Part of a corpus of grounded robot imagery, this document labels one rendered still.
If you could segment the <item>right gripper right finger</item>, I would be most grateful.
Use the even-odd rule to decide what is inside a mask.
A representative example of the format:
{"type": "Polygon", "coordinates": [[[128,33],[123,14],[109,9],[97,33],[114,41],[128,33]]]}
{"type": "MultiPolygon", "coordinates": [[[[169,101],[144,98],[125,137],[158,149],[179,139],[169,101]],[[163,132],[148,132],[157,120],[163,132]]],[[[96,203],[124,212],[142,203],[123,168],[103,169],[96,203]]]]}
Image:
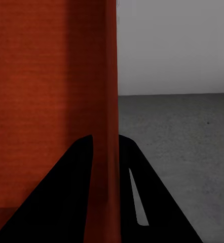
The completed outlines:
{"type": "Polygon", "coordinates": [[[203,243],[137,144],[119,135],[121,243],[203,243]],[[137,222],[131,169],[149,226],[137,222]]]}

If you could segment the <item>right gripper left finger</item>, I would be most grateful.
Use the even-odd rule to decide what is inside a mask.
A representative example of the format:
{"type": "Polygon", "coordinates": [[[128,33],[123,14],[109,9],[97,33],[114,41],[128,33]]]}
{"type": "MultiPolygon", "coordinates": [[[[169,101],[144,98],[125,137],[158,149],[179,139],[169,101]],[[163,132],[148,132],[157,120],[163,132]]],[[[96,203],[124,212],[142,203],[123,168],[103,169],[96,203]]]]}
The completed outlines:
{"type": "Polygon", "coordinates": [[[0,243],[83,243],[93,136],[77,139],[0,230],[0,243]]]}

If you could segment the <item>storage box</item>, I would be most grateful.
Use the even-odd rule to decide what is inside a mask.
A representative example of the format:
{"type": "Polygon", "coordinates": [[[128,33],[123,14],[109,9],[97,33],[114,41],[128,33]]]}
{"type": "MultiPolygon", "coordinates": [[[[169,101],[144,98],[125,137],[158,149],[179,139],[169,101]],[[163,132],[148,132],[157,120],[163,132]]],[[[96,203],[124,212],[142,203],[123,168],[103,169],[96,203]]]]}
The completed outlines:
{"type": "Polygon", "coordinates": [[[116,0],[0,0],[0,230],[88,135],[83,243],[121,243],[116,0]]]}

